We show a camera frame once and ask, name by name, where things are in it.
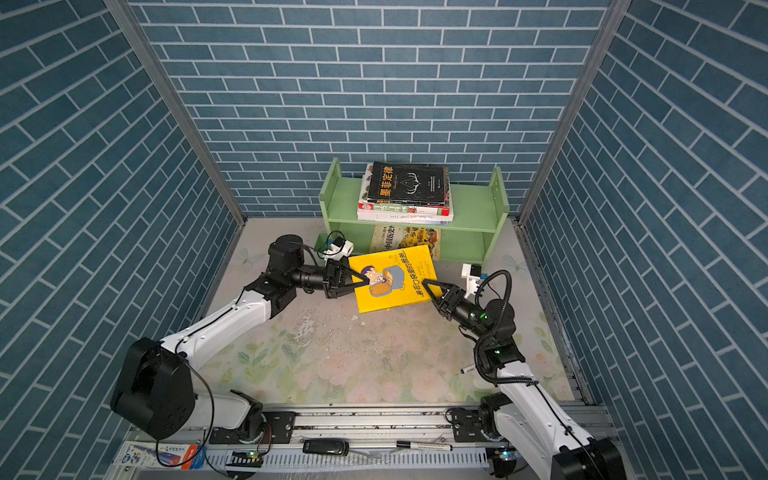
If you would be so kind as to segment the yellow cartoon history book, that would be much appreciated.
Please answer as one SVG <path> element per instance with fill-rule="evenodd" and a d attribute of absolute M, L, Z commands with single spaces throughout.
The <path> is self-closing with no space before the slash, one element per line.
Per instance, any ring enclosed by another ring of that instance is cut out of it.
<path fill-rule="evenodd" d="M 426 245 L 433 260 L 439 260 L 440 231 L 432 228 L 377 225 L 369 246 L 370 253 Z"/>

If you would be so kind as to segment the white La Dame book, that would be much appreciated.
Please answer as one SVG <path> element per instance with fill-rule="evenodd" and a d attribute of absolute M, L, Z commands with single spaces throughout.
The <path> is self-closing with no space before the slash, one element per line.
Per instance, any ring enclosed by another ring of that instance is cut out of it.
<path fill-rule="evenodd" d="M 436 216 L 419 215 L 411 213 L 398 213 L 375 210 L 358 210 L 357 219 L 360 221 L 381 222 L 387 224 L 424 224 L 424 225 L 448 225 L 454 220 L 454 215 Z"/>

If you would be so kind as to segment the green nature encyclopedia book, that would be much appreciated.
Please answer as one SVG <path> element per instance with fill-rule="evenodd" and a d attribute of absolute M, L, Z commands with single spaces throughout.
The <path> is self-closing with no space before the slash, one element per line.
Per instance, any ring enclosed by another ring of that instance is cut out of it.
<path fill-rule="evenodd" d="M 363 174 L 361 187 L 360 187 L 360 196 L 358 200 L 359 210 L 388 211 L 388 212 L 411 213 L 411 214 L 419 214 L 419 215 L 436 215 L 436 216 L 449 216 L 453 214 L 450 190 L 449 190 L 449 196 L 448 196 L 448 203 L 443 207 L 414 206 L 414 205 L 402 205 L 402 204 L 392 204 L 392 203 L 372 203 L 367 200 L 364 200 L 363 189 L 367 186 L 366 176 L 370 173 L 370 168 L 373 163 L 368 163 L 366 165 L 366 168 Z"/>

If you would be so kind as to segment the black book yellow title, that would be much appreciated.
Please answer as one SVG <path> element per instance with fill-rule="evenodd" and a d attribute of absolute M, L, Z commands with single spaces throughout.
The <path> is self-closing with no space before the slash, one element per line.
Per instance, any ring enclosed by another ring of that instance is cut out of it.
<path fill-rule="evenodd" d="M 366 178 L 363 199 L 372 203 L 429 207 L 448 203 L 450 188 L 444 167 L 374 162 Z"/>

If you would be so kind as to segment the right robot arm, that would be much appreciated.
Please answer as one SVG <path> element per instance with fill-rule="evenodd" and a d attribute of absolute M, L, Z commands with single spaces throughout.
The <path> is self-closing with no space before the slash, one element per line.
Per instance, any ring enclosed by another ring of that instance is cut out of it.
<path fill-rule="evenodd" d="M 491 439 L 508 441 L 540 479 L 625 479 L 619 449 L 608 438 L 596 439 L 557 404 L 517 346 L 509 272 L 489 275 L 475 295 L 480 296 L 499 276 L 505 279 L 504 295 L 485 305 L 469 300 L 469 294 L 455 284 L 422 281 L 438 313 L 476 336 L 475 370 L 500 389 L 481 400 L 483 432 Z"/>

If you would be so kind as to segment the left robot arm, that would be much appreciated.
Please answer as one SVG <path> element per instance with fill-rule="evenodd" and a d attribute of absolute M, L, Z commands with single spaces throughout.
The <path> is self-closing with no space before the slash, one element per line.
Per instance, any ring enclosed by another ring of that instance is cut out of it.
<path fill-rule="evenodd" d="M 112 394 L 111 410 L 156 440 L 182 429 L 235 433 L 240 443 L 265 435 L 263 405 L 240 391 L 196 390 L 200 368 L 224 347 L 276 317 L 297 292 L 321 291 L 339 298 L 370 280 L 348 261 L 329 258 L 307 264 L 311 249 L 298 235 L 278 237 L 268 249 L 266 270 L 235 300 L 197 323 L 160 340 L 141 338 L 127 350 Z"/>

